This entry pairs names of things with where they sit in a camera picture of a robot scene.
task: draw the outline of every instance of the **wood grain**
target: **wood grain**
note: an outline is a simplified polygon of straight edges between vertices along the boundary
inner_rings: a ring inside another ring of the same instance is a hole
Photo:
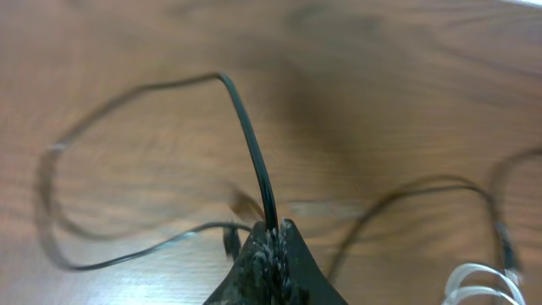
[[[541,32],[542,10],[494,0],[1,1],[2,303],[199,304],[228,272],[219,231],[89,273],[61,271],[40,249],[40,154],[121,92],[229,74],[279,215],[327,269],[387,191],[441,173],[485,183],[499,159],[542,143]],[[63,249],[91,263],[239,220],[229,205],[258,198],[243,141],[219,84],[112,114],[60,162],[58,200],[90,233],[58,230]],[[517,169],[506,192],[530,303],[542,297],[540,169]],[[358,237],[335,286],[350,304],[439,303],[457,264],[493,261],[486,219],[468,194],[407,200]]]

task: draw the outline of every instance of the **wooden table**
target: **wooden table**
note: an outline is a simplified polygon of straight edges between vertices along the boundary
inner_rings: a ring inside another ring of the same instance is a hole
[[[109,269],[59,270],[36,237],[44,149],[144,83],[230,75],[257,133],[279,216],[323,270],[356,216],[409,180],[485,184],[501,158],[542,142],[542,10],[496,0],[0,2],[2,304],[199,304],[229,262],[220,231]],[[517,169],[506,219],[542,299],[540,164]],[[259,200],[241,128],[217,83],[147,95],[60,160],[58,201],[98,262]],[[492,263],[484,205],[468,193],[409,199],[359,235],[335,287],[350,304],[436,304],[453,268]]]

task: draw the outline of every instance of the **white cable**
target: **white cable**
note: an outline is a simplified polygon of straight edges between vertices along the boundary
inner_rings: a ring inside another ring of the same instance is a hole
[[[494,275],[498,275],[508,286],[508,289],[512,293],[509,296],[503,291],[498,291],[494,288],[486,286],[467,286],[461,287],[462,282],[475,272],[487,272]],[[448,278],[445,289],[445,300],[442,305],[457,305],[462,300],[477,295],[492,295],[496,297],[502,297],[513,305],[527,305],[523,299],[523,295],[517,285],[504,276],[501,272],[493,269],[489,266],[482,265],[480,263],[464,263],[457,267]]]

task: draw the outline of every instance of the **wooden surface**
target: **wooden surface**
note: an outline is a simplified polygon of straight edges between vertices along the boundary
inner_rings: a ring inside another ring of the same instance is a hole
[[[2,0],[2,304],[199,304],[228,272],[220,232],[110,269],[67,273],[36,239],[44,148],[109,98],[209,71],[238,86],[273,182],[326,270],[373,200],[428,174],[487,182],[491,165],[542,143],[542,10],[496,0]],[[519,168],[506,219],[542,294],[541,165]],[[97,262],[258,199],[219,83],[143,97],[60,161],[58,200],[93,238],[57,230]],[[460,262],[492,263],[483,204],[407,200],[359,237],[336,288],[350,304],[436,304]]]

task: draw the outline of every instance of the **coiled white wire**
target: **coiled white wire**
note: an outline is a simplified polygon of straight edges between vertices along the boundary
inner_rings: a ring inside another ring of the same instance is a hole
[[[461,287],[462,282],[469,275],[476,272],[489,272],[491,274],[498,275],[499,278],[501,278],[505,282],[506,286],[510,290],[511,295],[487,286]],[[517,285],[518,283],[514,283],[513,280],[506,277],[500,271],[493,269],[489,266],[482,265],[480,263],[464,263],[457,267],[448,278],[445,289],[445,300],[442,302],[442,305],[457,305],[468,297],[479,295],[501,297],[506,299],[510,304],[513,305],[527,305]]]

